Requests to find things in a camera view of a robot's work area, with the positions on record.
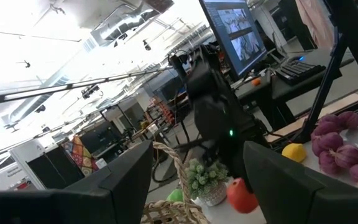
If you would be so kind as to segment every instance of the colorful fabric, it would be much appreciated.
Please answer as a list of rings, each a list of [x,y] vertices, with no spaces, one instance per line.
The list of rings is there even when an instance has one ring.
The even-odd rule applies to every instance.
[[[99,170],[96,160],[93,159],[78,136],[74,136],[72,141],[65,142],[62,146],[81,169],[85,177]]]

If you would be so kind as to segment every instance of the keyboard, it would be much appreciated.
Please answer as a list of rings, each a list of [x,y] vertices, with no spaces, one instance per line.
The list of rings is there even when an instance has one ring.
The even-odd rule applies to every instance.
[[[325,69],[326,67],[322,65],[309,65],[299,60],[292,60],[276,69],[276,75],[286,84],[293,86]]]

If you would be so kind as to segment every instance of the ceiling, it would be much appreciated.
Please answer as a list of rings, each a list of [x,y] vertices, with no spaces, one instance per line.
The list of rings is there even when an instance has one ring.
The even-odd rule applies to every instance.
[[[45,86],[57,73],[70,83],[139,71],[160,63],[175,44],[207,24],[197,1],[174,2],[167,12],[129,31],[128,38],[119,40],[117,47],[96,46],[89,51],[83,46],[92,30],[121,4],[136,8],[141,1],[0,0],[0,6],[4,6],[0,7],[0,93]],[[152,50],[145,50],[143,40]],[[56,93],[43,102],[47,108],[44,112],[29,114],[15,127],[27,130],[15,132],[15,138],[34,135],[42,129],[41,125],[58,126],[95,110],[106,98],[120,96],[124,88],[133,90],[136,86],[131,85],[131,80],[100,85],[103,94],[87,100],[82,99],[81,89]],[[1,141],[1,137],[13,138],[13,129],[6,130],[4,126],[23,102],[0,104],[0,148],[13,144]]]

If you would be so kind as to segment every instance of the desk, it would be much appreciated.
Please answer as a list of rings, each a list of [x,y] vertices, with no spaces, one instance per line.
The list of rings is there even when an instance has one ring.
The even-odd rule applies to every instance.
[[[304,62],[327,66],[331,59],[329,54],[328,50],[316,49],[304,55]],[[353,58],[345,55],[341,67],[353,61]],[[261,78],[261,83],[258,86],[253,86],[251,82],[243,84],[237,89],[236,95],[242,105],[256,101],[273,130],[278,130],[296,121],[286,102],[319,87],[324,73],[320,72],[294,86],[286,84],[275,75],[272,75],[271,78],[266,76]]]

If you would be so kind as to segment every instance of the wicker basket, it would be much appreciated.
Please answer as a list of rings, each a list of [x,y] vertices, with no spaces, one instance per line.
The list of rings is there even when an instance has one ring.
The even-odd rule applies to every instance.
[[[202,213],[201,207],[195,205],[190,200],[185,170],[178,154],[176,154],[173,149],[159,142],[153,142],[153,147],[165,151],[172,157],[175,167],[178,170],[184,202],[168,202],[161,200],[148,203],[144,207],[141,223],[208,224],[209,222]]]

